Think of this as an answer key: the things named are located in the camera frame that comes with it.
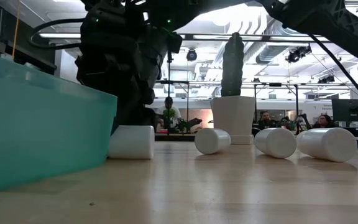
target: ceiling duct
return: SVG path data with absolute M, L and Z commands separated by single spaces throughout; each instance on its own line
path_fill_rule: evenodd
M 268 25 L 264 34 L 297 35 L 300 33 L 291 29 L 284 29 L 281 22 L 273 21 L 271 25 Z M 253 43 L 244 56 L 244 63 L 247 63 L 254 55 L 257 55 L 255 58 L 256 63 L 268 64 L 287 48 L 289 48 L 287 45 L 269 45 L 263 42 Z

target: white plastic cup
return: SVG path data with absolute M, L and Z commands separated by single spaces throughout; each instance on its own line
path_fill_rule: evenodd
M 285 128 L 267 128 L 260 131 L 255 136 L 254 144 L 264 154 L 280 159 L 290 157 L 296 150 L 296 138 Z
M 231 138 L 223 130 L 204 128 L 197 132 L 195 144 L 200 153 L 211 155 L 227 149 L 231 144 Z
M 298 135 L 296 141 L 302 153 L 334 162 L 346 162 L 357 151 L 356 138 L 343 128 L 311 129 Z
M 154 128 L 152 126 L 120 126 L 110 137 L 112 159 L 153 159 Z

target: table surface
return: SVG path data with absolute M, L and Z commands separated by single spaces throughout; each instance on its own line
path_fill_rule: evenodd
M 156 142 L 152 161 L 110 160 L 0 192 L 1 223 L 358 223 L 358 152 L 335 163 Z

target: ceiling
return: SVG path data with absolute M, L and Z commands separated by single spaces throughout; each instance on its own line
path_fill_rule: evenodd
M 82 18 L 86 15 L 84 5 L 80 0 L 20 0 L 20 3 L 20 17 L 32 27 L 56 19 Z M 0 0 L 0 5 L 12 14 L 17 13 L 18 1 Z M 356 13 L 357 8 L 358 6 L 352 6 L 349 7 L 349 10 L 358 16 L 358 13 Z M 180 34 L 230 34 L 239 31 L 241 34 L 261 34 L 265 31 L 270 20 L 271 18 L 262 7 L 247 7 L 242 4 L 200 15 L 185 27 L 177 30 L 177 32 Z M 79 33 L 80 25 L 64 24 L 43 31 Z M 252 44 L 246 44 L 249 51 L 253 48 Z M 358 59 L 334 44 L 327 44 L 327 46 L 337 57 L 342 59 L 342 63 L 348 69 L 357 68 L 358 70 Z M 201 65 L 208 64 L 208 68 L 219 69 L 221 65 L 219 53 L 222 52 L 223 47 L 224 42 L 184 41 L 181 52 L 173 56 L 174 61 L 171 64 L 171 68 L 173 72 L 175 70 L 186 70 L 190 73 L 197 73 L 200 72 L 198 69 Z M 307 55 L 299 62 L 289 65 L 285 61 L 285 56 L 288 55 L 288 51 L 292 47 L 294 46 L 287 47 L 277 54 L 271 63 L 266 65 L 256 64 L 255 56 L 251 57 L 244 65 L 244 80 L 250 81 L 257 77 L 262 82 L 316 83 L 319 77 L 334 73 L 336 76 L 341 77 L 341 80 L 347 81 L 343 74 L 338 71 L 339 69 L 333 60 L 316 44 L 311 44 L 314 55 Z M 198 54 L 197 61 L 187 62 L 188 49 L 196 49 Z M 68 52 L 74 57 L 81 53 L 78 49 L 71 49 Z

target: security camera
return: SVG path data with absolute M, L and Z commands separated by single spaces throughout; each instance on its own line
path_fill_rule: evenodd
M 189 52 L 187 52 L 187 61 L 194 62 L 197 60 L 197 53 L 195 49 L 189 49 Z

